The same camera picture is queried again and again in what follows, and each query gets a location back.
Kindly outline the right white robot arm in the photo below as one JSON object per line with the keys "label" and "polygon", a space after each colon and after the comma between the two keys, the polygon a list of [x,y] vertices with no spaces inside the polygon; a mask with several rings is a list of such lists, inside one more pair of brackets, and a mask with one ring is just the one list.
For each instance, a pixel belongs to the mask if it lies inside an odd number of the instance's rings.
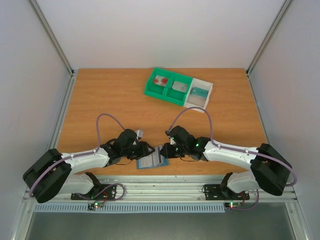
{"label": "right white robot arm", "polygon": [[241,147],[211,141],[209,137],[195,138],[179,125],[167,132],[167,136],[170,141],[160,150],[165,158],[189,156],[196,161],[222,162],[246,170],[224,176],[219,189],[225,199],[258,189],[273,196],[283,194],[292,166],[271,145]]}

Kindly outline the blue card holder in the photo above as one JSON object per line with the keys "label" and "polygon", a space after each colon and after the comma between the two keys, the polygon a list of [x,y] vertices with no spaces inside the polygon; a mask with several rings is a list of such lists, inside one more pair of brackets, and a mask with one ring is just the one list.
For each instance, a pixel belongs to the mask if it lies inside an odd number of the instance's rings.
{"label": "blue card holder", "polygon": [[155,152],[136,161],[138,170],[165,167],[169,165],[169,160],[160,154],[163,145],[155,147]]}

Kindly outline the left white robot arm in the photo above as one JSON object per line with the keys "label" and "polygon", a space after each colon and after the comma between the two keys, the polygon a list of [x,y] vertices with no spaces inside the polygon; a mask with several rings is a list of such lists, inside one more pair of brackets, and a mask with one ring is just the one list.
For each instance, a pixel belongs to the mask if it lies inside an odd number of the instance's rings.
{"label": "left white robot arm", "polygon": [[137,132],[125,129],[92,150],[60,153],[47,150],[22,176],[29,195],[38,203],[46,203],[60,194],[74,194],[81,200],[98,200],[108,188],[99,182],[89,169],[116,165],[122,158],[140,160],[155,152],[146,141],[140,141]]}

